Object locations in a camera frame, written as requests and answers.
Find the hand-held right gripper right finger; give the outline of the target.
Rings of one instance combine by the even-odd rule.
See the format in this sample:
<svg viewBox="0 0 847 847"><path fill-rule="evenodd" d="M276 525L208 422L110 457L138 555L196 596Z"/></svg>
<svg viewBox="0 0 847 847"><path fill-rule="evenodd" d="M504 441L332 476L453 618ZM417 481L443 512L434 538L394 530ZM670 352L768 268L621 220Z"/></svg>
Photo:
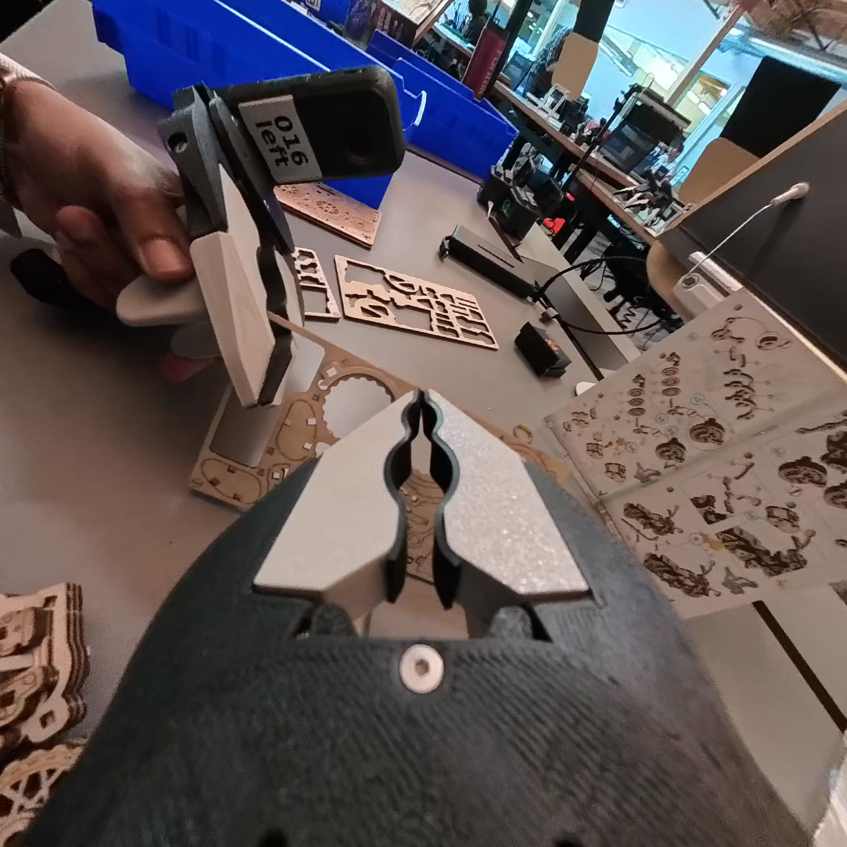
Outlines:
<svg viewBox="0 0 847 847"><path fill-rule="evenodd" d="M531 637L552 637L538 607L583 600L589 587L522 456L434 390L423 393L429 475L442 494L431 572L441 606L478 634L514 609Z"/></svg>

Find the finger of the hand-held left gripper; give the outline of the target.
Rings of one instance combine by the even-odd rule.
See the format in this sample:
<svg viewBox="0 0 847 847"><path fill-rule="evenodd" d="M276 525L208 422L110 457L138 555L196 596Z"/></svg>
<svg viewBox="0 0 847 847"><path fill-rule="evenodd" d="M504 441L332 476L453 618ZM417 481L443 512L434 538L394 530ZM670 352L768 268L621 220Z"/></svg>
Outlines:
<svg viewBox="0 0 847 847"><path fill-rule="evenodd" d="M273 245L261 243L258 226L236 183L222 167L219 168L223 188L227 230L236 245L249 274L260 278L267 297L266 309L274 335L274 350L270 357L259 403L256 406L278 406L284 393L283 382L294 357L291 331L270 320L270 314L302 327L303 302L290 255L281 254Z"/></svg>
<svg viewBox="0 0 847 847"><path fill-rule="evenodd" d="M196 279L232 386L243 407L259 403L274 335L260 278L249 274L236 239L213 232L191 244Z"/></svg>

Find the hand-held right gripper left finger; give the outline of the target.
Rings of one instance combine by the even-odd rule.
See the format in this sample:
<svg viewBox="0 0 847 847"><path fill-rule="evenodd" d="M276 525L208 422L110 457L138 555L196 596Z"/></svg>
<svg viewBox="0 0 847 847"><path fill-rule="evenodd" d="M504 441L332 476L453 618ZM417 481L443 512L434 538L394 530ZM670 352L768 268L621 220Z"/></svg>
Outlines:
<svg viewBox="0 0 847 847"><path fill-rule="evenodd" d="M254 578L266 594L341 607L358 620L405 584L421 391L412 390L315 461Z"/></svg>

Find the wooden sheet with round holes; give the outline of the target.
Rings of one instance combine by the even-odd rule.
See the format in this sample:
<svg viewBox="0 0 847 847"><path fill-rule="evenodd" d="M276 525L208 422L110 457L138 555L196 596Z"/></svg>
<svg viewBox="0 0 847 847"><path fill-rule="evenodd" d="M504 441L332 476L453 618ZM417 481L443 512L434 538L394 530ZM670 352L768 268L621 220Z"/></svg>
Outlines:
<svg viewBox="0 0 847 847"><path fill-rule="evenodd" d="M246 511L306 460L407 394L412 383L307 330L292 330L293 360L277 406L244 408L225 391L191 472L194 493ZM481 426L527 462L564 486L573 472L534 442L523 424L508 433L482 418ZM440 490L420 469L401 487L409 520L408 575L433 585L433 522Z"/></svg>

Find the wooden motorcycle model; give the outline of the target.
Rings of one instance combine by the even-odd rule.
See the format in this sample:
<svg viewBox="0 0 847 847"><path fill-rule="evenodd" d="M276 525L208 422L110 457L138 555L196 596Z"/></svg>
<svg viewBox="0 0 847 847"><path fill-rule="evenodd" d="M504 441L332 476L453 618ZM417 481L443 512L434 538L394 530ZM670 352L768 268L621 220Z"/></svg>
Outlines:
<svg viewBox="0 0 847 847"><path fill-rule="evenodd" d="M1 597L1 845L19 845L86 746L83 595L64 582Z"/></svg>

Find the grey desk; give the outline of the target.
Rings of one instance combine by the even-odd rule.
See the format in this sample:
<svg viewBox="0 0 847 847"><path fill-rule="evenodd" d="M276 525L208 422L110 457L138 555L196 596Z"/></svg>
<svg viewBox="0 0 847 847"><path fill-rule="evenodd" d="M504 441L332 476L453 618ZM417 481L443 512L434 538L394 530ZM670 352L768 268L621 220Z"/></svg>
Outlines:
<svg viewBox="0 0 847 847"><path fill-rule="evenodd" d="M2 52L66 97L167 159L156 124L164 111L136 94L122 58L98 42L89 2L54 2ZM370 260L433 280L440 238L462 222L485 232L475 187L407 154L390 183ZM86 719L93 734L154 612L178 577L237 512L189 492L193 462L224 393L216 366L182 385L157 372L162 330L65 321L8 273L26 240L2 236L2 590L81 585L90 645ZM494 354L359 323L310 323L313 332L508 433L521 423L556 455L542 418L570 391L541 385L517 355ZM373 613L375 636L460 638L464 612L408 579L396 604ZM823 815L841 733L755 610L695 618L686 628L729 714L762 770L807 831Z"/></svg>

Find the person's left hand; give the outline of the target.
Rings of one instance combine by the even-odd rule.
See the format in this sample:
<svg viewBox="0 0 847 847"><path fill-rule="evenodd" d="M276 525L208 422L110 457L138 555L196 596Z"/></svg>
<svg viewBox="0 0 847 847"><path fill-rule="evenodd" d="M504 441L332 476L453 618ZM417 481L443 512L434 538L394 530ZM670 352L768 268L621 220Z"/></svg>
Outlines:
<svg viewBox="0 0 847 847"><path fill-rule="evenodd" d="M69 285L100 308L141 275L195 274L178 175L35 79L2 85L2 194L53 238Z"/></svg>

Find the wooden sheet with engraved gears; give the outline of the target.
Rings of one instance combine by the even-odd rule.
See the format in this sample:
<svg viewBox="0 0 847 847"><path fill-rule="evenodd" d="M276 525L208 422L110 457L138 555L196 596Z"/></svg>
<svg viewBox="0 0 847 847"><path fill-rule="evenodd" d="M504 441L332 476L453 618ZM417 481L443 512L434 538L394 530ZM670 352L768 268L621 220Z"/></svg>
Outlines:
<svg viewBox="0 0 847 847"><path fill-rule="evenodd" d="M381 214L323 183L278 185L274 188L281 207L298 217L360 247L375 244Z"/></svg>

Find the black box with red mark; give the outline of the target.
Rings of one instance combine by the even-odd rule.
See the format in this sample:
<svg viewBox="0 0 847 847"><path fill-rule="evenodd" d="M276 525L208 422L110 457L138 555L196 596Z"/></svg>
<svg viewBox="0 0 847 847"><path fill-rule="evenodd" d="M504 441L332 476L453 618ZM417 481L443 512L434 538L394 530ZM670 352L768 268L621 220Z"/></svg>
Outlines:
<svg viewBox="0 0 847 847"><path fill-rule="evenodd" d="M520 356L540 379L558 379L564 376L570 359L550 335L533 323L524 323L514 345Z"/></svg>

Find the long wooden sheet with cutouts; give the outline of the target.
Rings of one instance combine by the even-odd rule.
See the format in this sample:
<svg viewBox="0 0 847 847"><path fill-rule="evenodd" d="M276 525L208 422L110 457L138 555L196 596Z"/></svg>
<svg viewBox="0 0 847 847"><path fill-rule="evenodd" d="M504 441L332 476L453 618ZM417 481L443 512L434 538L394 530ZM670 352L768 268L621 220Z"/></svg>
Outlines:
<svg viewBox="0 0 847 847"><path fill-rule="evenodd" d="M495 334L476 298L370 262L335 255L346 319L496 351Z"/></svg>

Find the black flat device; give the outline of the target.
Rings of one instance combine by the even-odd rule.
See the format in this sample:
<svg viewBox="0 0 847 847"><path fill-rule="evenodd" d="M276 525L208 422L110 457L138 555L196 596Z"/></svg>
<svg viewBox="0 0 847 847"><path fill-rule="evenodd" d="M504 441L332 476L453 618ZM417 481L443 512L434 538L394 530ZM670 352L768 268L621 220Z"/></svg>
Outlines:
<svg viewBox="0 0 847 847"><path fill-rule="evenodd" d="M498 247L476 235L465 226L457 225L439 244L439 259L454 259L503 290L530 299L535 294L533 270L503 247Z"/></svg>

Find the printed instruction booklet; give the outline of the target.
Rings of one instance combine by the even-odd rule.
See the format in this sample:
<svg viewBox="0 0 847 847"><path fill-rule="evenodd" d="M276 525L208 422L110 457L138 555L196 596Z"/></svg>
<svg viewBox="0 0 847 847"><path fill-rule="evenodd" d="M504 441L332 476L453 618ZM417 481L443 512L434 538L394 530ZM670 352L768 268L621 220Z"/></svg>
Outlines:
<svg viewBox="0 0 847 847"><path fill-rule="evenodd" d="M845 581L845 377L739 291L545 418L681 617Z"/></svg>

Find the cluttered wooden workbench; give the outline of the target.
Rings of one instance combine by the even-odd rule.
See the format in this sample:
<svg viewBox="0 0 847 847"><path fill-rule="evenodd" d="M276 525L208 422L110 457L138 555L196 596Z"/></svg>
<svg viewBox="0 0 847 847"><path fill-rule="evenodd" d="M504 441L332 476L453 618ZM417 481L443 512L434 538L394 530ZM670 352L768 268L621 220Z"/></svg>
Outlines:
<svg viewBox="0 0 847 847"><path fill-rule="evenodd" d="M618 189L633 186L635 182L628 171L612 162L607 142L614 131L631 123L633 116L646 117L655 142L669 146L679 141L690 126L681 114L642 86L630 86L622 93L598 137L589 143L577 142L564 130L556 128L553 119L546 118L540 108L500 82L494 86L493 101L520 136L506 153L505 167L511 168L523 146L530 144L563 174L585 171Z"/></svg>

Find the white rounded stand base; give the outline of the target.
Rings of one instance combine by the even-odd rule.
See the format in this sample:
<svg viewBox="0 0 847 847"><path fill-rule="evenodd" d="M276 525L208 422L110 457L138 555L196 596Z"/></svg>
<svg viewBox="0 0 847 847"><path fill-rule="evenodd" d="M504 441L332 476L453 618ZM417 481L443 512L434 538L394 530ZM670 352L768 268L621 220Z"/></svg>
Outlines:
<svg viewBox="0 0 847 847"><path fill-rule="evenodd" d="M692 252L688 259L692 266L674 285L672 294L690 317L699 316L745 288L742 282L702 251Z"/></svg>

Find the tan edged panel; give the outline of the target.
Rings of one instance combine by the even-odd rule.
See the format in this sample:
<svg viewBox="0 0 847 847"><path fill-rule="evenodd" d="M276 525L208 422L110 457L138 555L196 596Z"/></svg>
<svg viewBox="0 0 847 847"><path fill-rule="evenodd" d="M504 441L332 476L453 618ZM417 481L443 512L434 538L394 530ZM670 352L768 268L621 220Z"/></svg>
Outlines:
<svg viewBox="0 0 847 847"><path fill-rule="evenodd" d="M846 365L846 106L843 101L734 176L649 252L653 289L672 289L702 251L833 369Z"/></svg>

